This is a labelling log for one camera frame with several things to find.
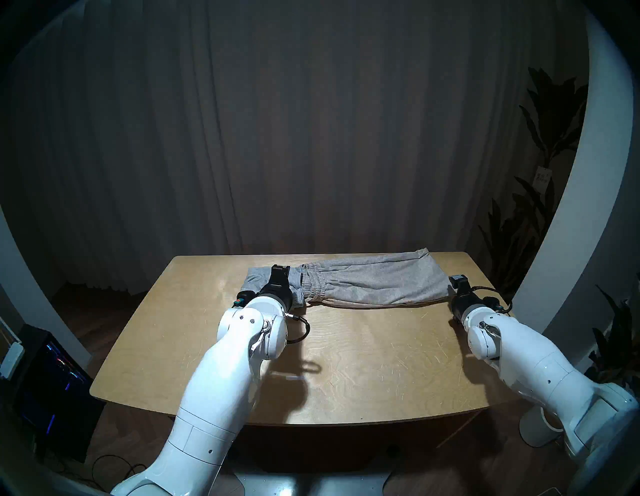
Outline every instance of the white cable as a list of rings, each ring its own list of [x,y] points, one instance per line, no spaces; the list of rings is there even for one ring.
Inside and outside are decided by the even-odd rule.
[[[18,343],[22,344],[22,341],[20,341],[20,338],[18,338],[18,336],[15,335],[15,332],[11,330],[11,328],[7,325],[7,323],[4,321],[2,317],[0,317],[0,323],[2,323],[2,325],[9,331],[9,334],[11,334]]]

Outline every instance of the gray curtain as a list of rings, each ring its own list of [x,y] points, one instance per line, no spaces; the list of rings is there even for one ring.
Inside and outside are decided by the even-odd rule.
[[[176,255],[479,252],[538,157],[553,2],[88,0],[22,50],[6,156],[74,283]]]

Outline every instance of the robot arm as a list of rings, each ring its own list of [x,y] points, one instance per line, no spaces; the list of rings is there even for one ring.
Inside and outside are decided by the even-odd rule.
[[[257,401],[262,361],[278,358],[287,343],[288,275],[288,267],[273,266],[257,296],[238,295],[220,321],[215,345],[187,384],[160,455],[148,469],[113,488],[112,495],[209,493]]]
[[[601,429],[638,408],[623,388],[594,383],[551,340],[489,308],[473,293],[466,277],[450,280],[457,290],[451,308],[467,331],[474,356],[493,367],[510,389],[557,416],[572,458],[584,460],[595,449],[593,442]]]

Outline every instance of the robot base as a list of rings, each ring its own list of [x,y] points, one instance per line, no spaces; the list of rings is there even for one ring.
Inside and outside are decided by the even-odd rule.
[[[381,496],[382,488],[400,460],[392,448],[375,457],[357,472],[332,474],[281,474],[263,472],[250,460],[234,453],[227,463],[244,486],[244,494],[255,496]]]

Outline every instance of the cable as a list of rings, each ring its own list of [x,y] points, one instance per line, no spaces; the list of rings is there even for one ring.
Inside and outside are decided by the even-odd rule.
[[[287,344],[299,343],[309,335],[309,332],[311,331],[311,326],[309,325],[309,322],[307,322],[307,319],[305,319],[304,317],[300,317],[298,315],[293,315],[293,314],[287,314],[287,317],[295,321],[300,321],[305,324],[306,331],[301,337],[298,337],[296,339],[287,339]]]
[[[134,472],[133,466],[124,458],[122,458],[121,456],[117,455],[117,454],[103,454],[102,456],[99,456],[98,458],[96,458],[93,461],[93,465],[91,466],[91,478],[93,479],[93,482],[95,482],[95,475],[93,474],[93,471],[95,469],[95,464],[98,463],[99,460],[101,460],[102,458],[106,458],[108,456],[112,456],[114,458],[120,458],[120,460],[122,460],[124,463],[126,463],[129,466],[129,471],[127,472],[127,475],[129,475],[129,472]]]
[[[129,475],[132,475],[132,476],[135,475],[136,467],[143,467],[145,470],[147,469],[147,466],[144,463],[136,463],[133,467],[129,469],[129,471],[127,472],[127,475],[125,475],[122,480],[124,481],[125,479],[128,479]]]
[[[473,288],[471,288],[471,291],[477,291],[478,289],[485,289],[487,291],[493,291],[493,292],[496,292],[496,293],[500,294],[500,291],[498,291],[497,289],[495,289],[493,287],[488,287],[488,286],[473,286]],[[508,314],[509,312],[511,312],[512,308],[513,308],[513,300],[511,300],[509,302],[509,308],[507,308],[506,310],[503,308],[502,310],[497,310],[497,312],[499,314]]]

